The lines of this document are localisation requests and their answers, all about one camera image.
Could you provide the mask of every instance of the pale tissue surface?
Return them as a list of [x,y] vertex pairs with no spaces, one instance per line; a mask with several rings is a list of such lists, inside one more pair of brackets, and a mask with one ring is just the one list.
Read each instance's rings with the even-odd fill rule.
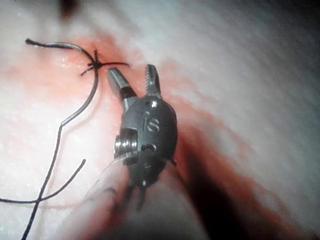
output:
[[[315,23],[257,1],[238,6],[172,0],[84,2],[65,25],[53,1],[34,1],[32,6],[11,0],[1,3],[1,198],[36,198],[59,123],[82,101],[42,102],[39,99],[45,96],[30,96],[23,82],[8,79],[11,64],[26,52],[25,38],[53,42],[104,30],[115,34],[120,46],[140,49],[143,59],[137,61],[160,65],[170,58],[183,66],[176,75],[192,79],[197,93],[192,89],[172,89],[172,93],[190,99],[190,104],[222,119],[241,136],[252,151],[245,161],[237,162],[236,170],[279,197],[291,214],[287,221],[320,235],[320,49]],[[129,54],[127,59],[136,61]],[[87,89],[91,81],[88,77]],[[215,104],[202,104],[199,93],[212,97]],[[91,114],[97,99],[71,126]],[[109,103],[105,96],[102,111],[110,109]],[[56,208],[43,214],[39,210],[29,239],[47,239],[54,233],[72,209],[60,206],[78,203],[112,159],[114,135],[105,134],[119,126],[116,119],[97,111],[90,122],[64,136],[50,191],[61,186],[83,158],[89,160],[86,170],[43,204]],[[208,139],[221,135],[212,143],[219,144],[224,154],[233,154],[228,135],[204,130]],[[92,144],[101,139],[103,144]],[[272,196],[258,190],[256,195],[262,204],[278,209]],[[31,209],[1,203],[0,239],[19,239]]]

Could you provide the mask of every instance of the red bloodstain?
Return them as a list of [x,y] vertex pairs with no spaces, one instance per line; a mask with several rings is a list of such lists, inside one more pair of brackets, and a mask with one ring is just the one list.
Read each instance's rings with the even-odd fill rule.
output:
[[[76,44],[90,54],[97,50],[100,62],[126,62],[123,48],[117,46],[115,38],[110,35],[96,35],[94,37],[79,36],[68,39],[67,42]],[[13,66],[7,72],[11,79],[22,81],[25,89],[32,96],[39,95],[39,87],[45,91],[47,101],[62,101],[73,98],[86,99],[93,84],[93,72],[81,77],[80,73],[87,68],[89,60],[76,50],[58,49],[30,49],[35,51],[36,58],[31,61],[23,59],[20,67]],[[139,50],[133,51],[137,58],[141,58]],[[144,94],[144,65],[133,67],[112,66],[120,69],[128,79],[133,90],[141,96]],[[112,114],[120,116],[122,108],[119,100],[108,87],[106,69],[99,70],[98,91],[100,98],[95,109],[98,109],[103,96],[111,96]],[[237,161],[246,159],[246,152],[250,147],[245,141],[228,128],[221,119],[209,112],[194,106],[187,99],[177,96],[171,90],[192,91],[203,103],[216,104],[210,96],[203,96],[194,81],[177,74],[179,66],[168,60],[158,68],[163,98],[176,110],[178,115],[178,144],[175,160],[178,169],[189,188],[191,197],[196,204],[206,228],[212,238],[237,239],[293,239],[295,231],[282,224],[281,216],[287,215],[283,203],[267,189],[256,184],[251,178],[240,175],[231,165],[232,159],[223,155],[212,143],[206,139],[203,130],[192,125],[191,120],[201,118],[208,126],[214,126],[226,131],[236,143]],[[271,211],[256,199],[253,189],[272,196],[280,212]]]
[[[165,65],[161,69],[168,78],[161,79],[165,87],[181,90],[197,90],[189,79],[172,74],[175,65]],[[202,102],[212,103],[211,97],[202,97]],[[257,184],[250,177],[236,172],[236,161],[245,161],[246,153],[251,150],[245,141],[227,127],[224,122],[211,113],[193,105],[190,101],[171,93],[164,99],[174,106],[178,115],[178,143],[175,160],[191,197],[205,222],[211,238],[237,239],[295,239],[297,233],[293,227],[282,223],[281,216],[288,216],[284,204],[279,198]],[[201,126],[192,120],[201,118],[206,126],[214,126],[231,136],[237,147],[236,161],[223,155],[207,139]],[[279,212],[264,207],[254,194],[271,196]]]

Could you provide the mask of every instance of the blood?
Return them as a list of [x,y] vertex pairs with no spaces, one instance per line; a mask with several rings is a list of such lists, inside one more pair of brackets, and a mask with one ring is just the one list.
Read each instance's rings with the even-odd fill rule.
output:
[[[112,35],[77,36],[66,39],[65,42],[81,46],[92,55],[94,50],[97,50],[102,63],[127,62],[129,59],[127,56],[129,49],[118,46],[116,38]],[[80,76],[80,73],[88,68],[88,60],[82,54],[74,50],[30,49],[30,46],[26,48],[29,48],[26,50],[29,55],[21,58],[21,63],[12,66],[6,74],[10,79],[21,81],[30,97],[51,103],[70,101],[74,98],[84,100],[87,97],[93,83],[93,72]],[[134,54],[141,60],[142,54],[138,49],[134,51],[131,49],[131,52],[135,52]],[[114,67],[119,68],[137,95],[142,96],[145,65],[128,63],[131,68],[116,65]],[[116,115],[120,125],[122,108],[108,86],[106,69],[107,67],[103,67],[99,70],[99,99],[95,109],[99,109],[104,97],[109,96],[107,114]],[[181,92],[193,91],[202,102],[216,104],[210,96],[203,96],[199,92],[194,81],[176,74],[178,70],[179,66],[171,59],[159,66],[161,92],[178,116],[178,145],[175,155],[177,167],[210,236],[279,239],[281,232],[283,233],[280,235],[281,239],[294,239],[296,232],[292,227],[282,223],[280,216],[288,213],[277,196],[259,186],[251,178],[237,173],[230,157],[223,155],[206,139],[204,130],[191,122],[193,119],[201,118],[202,122],[227,132],[237,146],[237,161],[245,161],[246,151],[249,151],[250,147],[240,136],[228,128],[222,120],[171,91],[172,89]],[[115,135],[119,130],[118,126],[115,125],[112,130]],[[256,199],[254,188],[271,195],[280,212],[265,208]]]

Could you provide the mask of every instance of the metal pivot joint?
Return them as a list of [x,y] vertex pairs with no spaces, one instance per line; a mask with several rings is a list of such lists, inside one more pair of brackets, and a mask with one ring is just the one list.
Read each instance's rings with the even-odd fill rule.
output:
[[174,163],[178,138],[176,112],[162,99],[154,65],[146,66],[143,97],[137,97],[117,68],[110,68],[107,74],[111,90],[123,107],[114,158],[126,155],[123,162],[129,168],[130,184],[146,189],[157,181],[166,161]]

